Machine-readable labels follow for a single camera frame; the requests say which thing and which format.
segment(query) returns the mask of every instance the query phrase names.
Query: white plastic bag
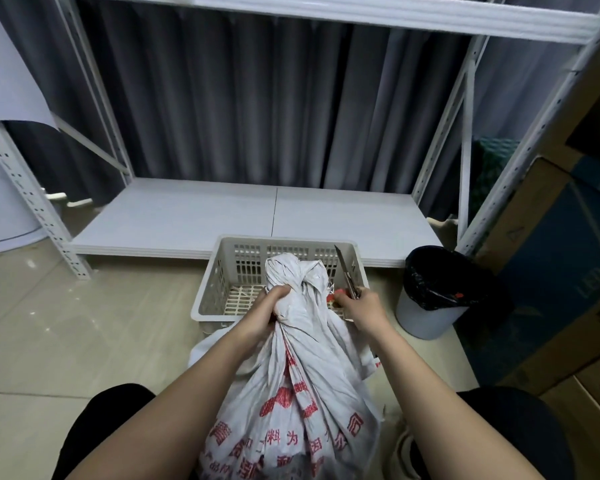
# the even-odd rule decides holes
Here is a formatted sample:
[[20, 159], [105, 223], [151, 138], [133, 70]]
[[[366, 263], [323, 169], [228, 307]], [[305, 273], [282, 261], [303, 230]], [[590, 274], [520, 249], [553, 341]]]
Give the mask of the white plastic bag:
[[[358, 331], [327, 307], [321, 261], [269, 258], [267, 289], [289, 284], [275, 331], [245, 361], [199, 459], [206, 479], [361, 477], [373, 456], [380, 415], [362, 382], [376, 369]], [[189, 365], [229, 329], [191, 351]]]

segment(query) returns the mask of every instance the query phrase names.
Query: metal shelving unit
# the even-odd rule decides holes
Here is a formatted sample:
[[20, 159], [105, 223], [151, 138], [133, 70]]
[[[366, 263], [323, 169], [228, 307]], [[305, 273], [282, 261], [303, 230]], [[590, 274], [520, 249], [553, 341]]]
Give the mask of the metal shelving unit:
[[[10, 174], [10, 178], [18, 187], [18, 190], [22, 190], [23, 198], [36, 213], [36, 216], [69, 265], [72, 266], [78, 278], [81, 279], [88, 279], [89, 268], [85, 261], [80, 258], [79, 253], [204, 258], [210, 254], [212, 247], [209, 246], [209, 243], [213, 237], [216, 237], [216, 234], [241, 233], [241, 228], [246, 229], [245, 232], [250, 233], [250, 235], [266, 232], [266, 234], [274, 235], [275, 233], [282, 237], [300, 237], [297, 235], [283, 236], [283, 234], [298, 233], [298, 230], [302, 229], [304, 237], [315, 237], [316, 239], [324, 237], [320, 235], [319, 227], [316, 225], [317, 216], [311, 212], [304, 212], [293, 219], [279, 219], [276, 222], [276, 208], [280, 191], [286, 196], [283, 199], [284, 202], [280, 201], [284, 203], [281, 207], [286, 206], [288, 209], [293, 209], [297, 205], [307, 205], [307, 202], [311, 201], [321, 201], [325, 206], [316, 211], [321, 211], [323, 215], [329, 214], [330, 205], [334, 209], [339, 206], [340, 215], [355, 216], [360, 205], [366, 206], [369, 217], [386, 212], [386, 215], [378, 222], [394, 221], [398, 224], [389, 229], [380, 229], [378, 232], [393, 236], [393, 240], [390, 239], [390, 242], [387, 239], [374, 240], [360, 227], [347, 227], [346, 219], [341, 219], [342, 222], [339, 225], [342, 227], [335, 234], [338, 235], [339, 239], [346, 238], [352, 241], [361, 241], [359, 244], [362, 259], [367, 265], [399, 266], [408, 251], [413, 247], [438, 243], [422, 213], [417, 210], [416, 204], [420, 202], [424, 194], [451, 125], [460, 113], [461, 107], [464, 108], [463, 145], [457, 250], [469, 254], [481, 241], [516, 184], [525, 174], [533, 160], [535, 147], [544, 133], [544, 129], [560, 108], [561, 103], [576, 82], [578, 74], [585, 67], [600, 43], [600, 12], [598, 14], [573, 13], [512, 6], [504, 4], [505, 0], [487, 0], [487, 2], [465, 0], [129, 1], [455, 32], [469, 34], [473, 37], [411, 196], [386, 196], [384, 199], [378, 200], [377, 195], [371, 193], [368, 196], [365, 196], [364, 193], [355, 193], [355, 198], [350, 198], [351, 195], [347, 195], [347, 191], [324, 191], [321, 189], [293, 189], [292, 191], [284, 187], [236, 185], [232, 187], [232, 195], [234, 195], [235, 201], [225, 200], [221, 202], [214, 196], [221, 195], [226, 190], [223, 187], [226, 184], [160, 180], [158, 182], [160, 183], [158, 192], [161, 192], [160, 198], [163, 199], [160, 201], [161, 208], [173, 204], [173, 209], [181, 209], [181, 213], [176, 211], [173, 215], [169, 214], [169, 218], [166, 219], [165, 214], [160, 215], [160, 209], [157, 207], [154, 212], [135, 212], [135, 214], [130, 212], [140, 202], [151, 203], [152, 198], [156, 197], [156, 194], [152, 196], [152, 192], [157, 192], [157, 183], [147, 182], [146, 179], [135, 179], [120, 136], [118, 124], [113, 116], [111, 104], [104, 90], [95, 58], [89, 47], [79, 12], [75, 6], [75, 0], [56, 0], [57, 8], [63, 17], [65, 28], [80, 61], [83, 76], [88, 82], [90, 94], [98, 108], [98, 115], [106, 130], [114, 154], [110, 156], [91, 142], [84, 141], [84, 137], [80, 138], [81, 135], [72, 134], [71, 128], [61, 129], [104, 160], [112, 164], [117, 162], [115, 167], [121, 172], [121, 177], [127, 188], [104, 209], [101, 215], [83, 233], [72, 239], [52, 206], [48, 205], [48, 202], [47, 204], [43, 202], [45, 197], [40, 190], [40, 185], [1, 124], [0, 162]], [[531, 124], [526, 136], [492, 188], [480, 211], [472, 222], [469, 222], [468, 182], [471, 158], [474, 76], [484, 48], [491, 36], [568, 43], [580, 46], [580, 50], [557, 81], [542, 110]], [[255, 189], [250, 187], [261, 187], [256, 192], [258, 195], [253, 196]], [[171, 196], [173, 200], [169, 201], [169, 197], [165, 197], [165, 195]], [[231, 215], [230, 209], [233, 209], [236, 204], [239, 205], [241, 199], [247, 195], [252, 195], [254, 198], [252, 204], [260, 206], [260, 210], [265, 215], [261, 221], [247, 226], [245, 222], [240, 220], [240, 215], [234, 216], [236, 232], [232, 232], [232, 226], [224, 225], [226, 220], [222, 218], [223, 209], [225, 208], [227, 211], [227, 216]], [[402, 199], [402, 204], [396, 204], [399, 199], [396, 200], [393, 197]], [[193, 205], [193, 201], [198, 202], [201, 210], [192, 212], [183, 204]], [[350, 209], [343, 208], [343, 205], [346, 206], [347, 202], [349, 202]], [[130, 214], [136, 215], [136, 220], [130, 218]], [[126, 217], [127, 220], [124, 221], [124, 225], [120, 226], [123, 217]], [[179, 221], [177, 221], [177, 224], [170, 225], [169, 222], [175, 222], [174, 219], [179, 219]], [[151, 232], [145, 232], [145, 236], [139, 235], [143, 233], [143, 230], [148, 229], [151, 229]], [[204, 239], [192, 239], [191, 233], [200, 232], [200, 229], [203, 229]]]

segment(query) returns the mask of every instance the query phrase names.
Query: white plastic basket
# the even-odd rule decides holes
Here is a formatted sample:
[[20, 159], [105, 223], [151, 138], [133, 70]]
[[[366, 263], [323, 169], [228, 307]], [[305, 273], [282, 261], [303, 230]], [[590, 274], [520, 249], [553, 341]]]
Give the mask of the white plastic basket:
[[353, 242], [220, 236], [200, 283], [191, 309], [191, 318], [200, 322], [200, 327], [206, 334], [231, 325], [247, 313], [264, 287], [266, 259], [283, 253], [294, 254], [303, 261], [320, 259], [335, 288], [346, 289], [334, 245], [341, 250], [353, 281], [357, 285], [368, 287], [360, 252]]

